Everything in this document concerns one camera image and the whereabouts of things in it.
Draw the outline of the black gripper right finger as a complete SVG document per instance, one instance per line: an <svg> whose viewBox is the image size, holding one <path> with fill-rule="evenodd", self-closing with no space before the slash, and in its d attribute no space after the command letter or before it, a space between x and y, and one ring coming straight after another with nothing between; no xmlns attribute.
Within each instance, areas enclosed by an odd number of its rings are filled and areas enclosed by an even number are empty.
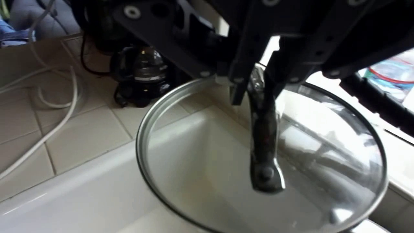
<svg viewBox="0 0 414 233"><path fill-rule="evenodd" d="M287 62L285 60L286 51L283 45L285 40L282 36L273 36L270 38L272 55L267 63L265 76L267 86L274 98L279 95L287 82Z"/></svg>

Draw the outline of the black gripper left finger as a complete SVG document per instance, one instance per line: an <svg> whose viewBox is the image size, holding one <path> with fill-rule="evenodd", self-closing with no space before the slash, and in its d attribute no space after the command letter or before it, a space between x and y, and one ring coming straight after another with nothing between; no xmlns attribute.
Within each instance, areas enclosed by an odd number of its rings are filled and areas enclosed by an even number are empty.
<svg viewBox="0 0 414 233"><path fill-rule="evenodd" d="M245 91L247 90L248 75L230 75L229 76L232 85L230 85L230 103L232 104L241 104Z"/></svg>

